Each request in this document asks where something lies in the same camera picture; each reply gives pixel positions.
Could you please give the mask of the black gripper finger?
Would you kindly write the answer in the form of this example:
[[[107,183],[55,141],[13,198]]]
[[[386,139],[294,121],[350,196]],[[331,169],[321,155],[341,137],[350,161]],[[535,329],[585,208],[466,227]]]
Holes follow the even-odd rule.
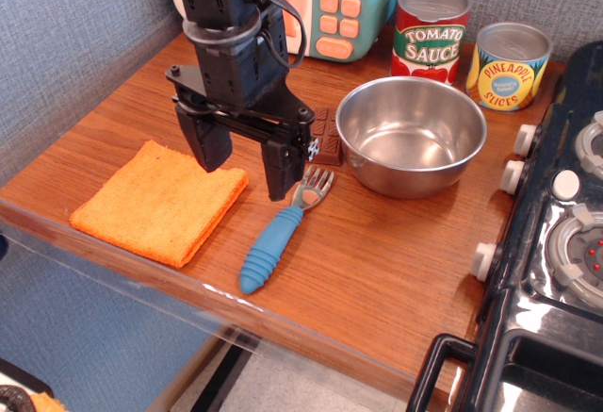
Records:
[[[261,144],[262,159],[272,202],[285,199],[291,188],[302,179],[306,151],[299,137],[273,137]]]
[[[218,125],[212,113],[193,112],[182,103],[175,105],[180,128],[197,162],[207,172],[214,172],[232,154],[233,145],[227,128]]]

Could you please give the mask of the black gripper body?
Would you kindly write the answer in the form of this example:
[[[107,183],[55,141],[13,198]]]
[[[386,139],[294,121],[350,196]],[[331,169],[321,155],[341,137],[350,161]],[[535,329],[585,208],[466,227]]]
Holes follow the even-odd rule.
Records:
[[[288,61],[284,13],[274,4],[254,8],[239,25],[210,28],[189,19],[184,34],[197,65],[174,65],[166,77],[175,104],[212,113],[232,134],[262,144],[273,137],[299,137],[307,157],[318,153],[312,135],[315,113],[286,84]]]

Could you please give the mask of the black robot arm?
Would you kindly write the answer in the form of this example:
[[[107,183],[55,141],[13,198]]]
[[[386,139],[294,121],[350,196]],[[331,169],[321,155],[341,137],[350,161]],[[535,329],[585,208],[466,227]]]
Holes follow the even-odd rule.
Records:
[[[232,134],[258,142],[269,198],[281,201],[318,153],[315,113],[286,84],[303,56],[288,60],[286,0],[182,0],[183,31],[195,67],[174,65],[166,77],[181,130],[199,164],[211,173],[233,151]]]

